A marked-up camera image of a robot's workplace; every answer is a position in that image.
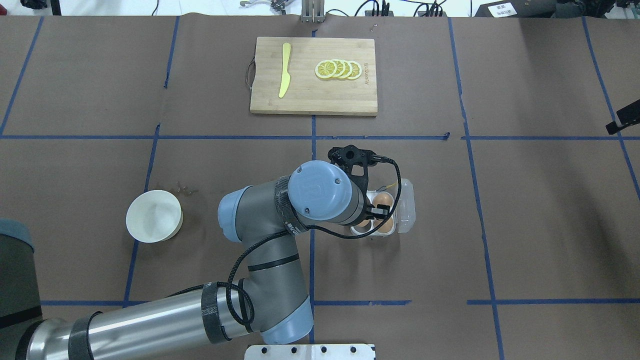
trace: blue joint cap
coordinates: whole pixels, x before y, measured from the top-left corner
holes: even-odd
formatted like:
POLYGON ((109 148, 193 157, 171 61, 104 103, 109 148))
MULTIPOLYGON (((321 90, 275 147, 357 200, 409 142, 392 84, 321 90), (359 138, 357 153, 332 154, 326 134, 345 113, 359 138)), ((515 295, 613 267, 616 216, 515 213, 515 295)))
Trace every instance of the blue joint cap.
POLYGON ((314 326, 314 315, 311 313, 311 301, 307 299, 289 316, 274 327, 261 333, 268 345, 289 344, 305 337, 314 326))
POLYGON ((220 200, 220 205, 218 205, 218 223, 227 239, 234 243, 241 242, 238 238, 238 233, 236 232, 236 213, 238 210, 238 204, 240 203, 240 198, 244 192, 250 187, 251 186, 247 186, 244 189, 226 194, 225 197, 220 200))
POLYGON ((327 221, 342 214, 352 195, 351 180, 339 167, 321 160, 308 161, 289 178, 289 200, 302 216, 327 221))
POLYGON ((29 229, 21 222, 0 218, 0 235, 11 236, 12 238, 23 241, 31 247, 32 251, 35 251, 33 241, 31 241, 31 235, 29 235, 29 229))

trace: white bowl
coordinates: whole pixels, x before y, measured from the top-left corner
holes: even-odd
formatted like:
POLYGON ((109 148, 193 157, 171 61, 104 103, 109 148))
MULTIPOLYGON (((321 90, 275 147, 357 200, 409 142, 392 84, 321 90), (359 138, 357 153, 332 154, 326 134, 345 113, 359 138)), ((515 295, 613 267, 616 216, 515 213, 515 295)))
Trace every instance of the white bowl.
POLYGON ((127 230, 143 243, 165 241, 182 226, 182 208, 172 193, 151 190, 133 200, 127 210, 127 230))

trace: brown egg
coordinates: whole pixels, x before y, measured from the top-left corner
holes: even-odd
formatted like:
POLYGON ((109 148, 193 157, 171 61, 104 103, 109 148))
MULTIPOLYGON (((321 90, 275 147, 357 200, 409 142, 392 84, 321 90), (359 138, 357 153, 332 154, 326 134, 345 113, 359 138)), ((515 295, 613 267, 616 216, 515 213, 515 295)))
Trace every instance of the brown egg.
MULTIPOLYGON (((381 222, 382 222, 382 220, 376 219, 373 222, 373 227, 376 227, 376 226, 380 225, 381 222)), ((394 227, 394 219, 390 218, 387 222, 385 222, 384 225, 382 225, 382 227, 380 227, 378 229, 378 232, 379 233, 383 233, 383 234, 388 234, 388 233, 391 232, 391 229, 393 229, 393 227, 394 227)))
POLYGON ((363 220, 361 223, 354 226, 354 228, 359 233, 366 233, 367 231, 371 230, 371 220, 363 220))
POLYGON ((378 205, 386 205, 391 207, 394 204, 394 197, 389 195, 388 193, 379 193, 373 198, 373 206, 378 207, 378 205))

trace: plastic knife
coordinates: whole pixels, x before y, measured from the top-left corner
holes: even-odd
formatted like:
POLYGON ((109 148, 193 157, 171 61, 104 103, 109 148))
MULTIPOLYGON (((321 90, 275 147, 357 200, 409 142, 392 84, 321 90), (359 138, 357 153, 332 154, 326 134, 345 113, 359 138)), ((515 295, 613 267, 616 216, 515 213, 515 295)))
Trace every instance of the plastic knife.
POLYGON ((289 67, 289 56, 291 55, 291 44, 286 42, 282 44, 282 79, 280 80, 280 93, 278 97, 282 99, 284 94, 287 93, 289 88, 289 82, 291 81, 291 75, 287 72, 289 67))

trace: cutting board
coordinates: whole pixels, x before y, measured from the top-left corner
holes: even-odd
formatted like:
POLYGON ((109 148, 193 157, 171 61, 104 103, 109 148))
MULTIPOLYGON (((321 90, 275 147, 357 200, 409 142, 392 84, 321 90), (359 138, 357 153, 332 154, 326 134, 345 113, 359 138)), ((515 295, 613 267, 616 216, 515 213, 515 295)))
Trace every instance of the cutting board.
POLYGON ((373 39, 259 37, 255 47, 255 79, 251 112, 263 114, 364 115, 378 114, 376 50, 373 39), (278 97, 282 77, 282 44, 291 44, 291 82, 278 97), (316 65, 323 60, 357 61, 356 80, 319 79, 316 65))

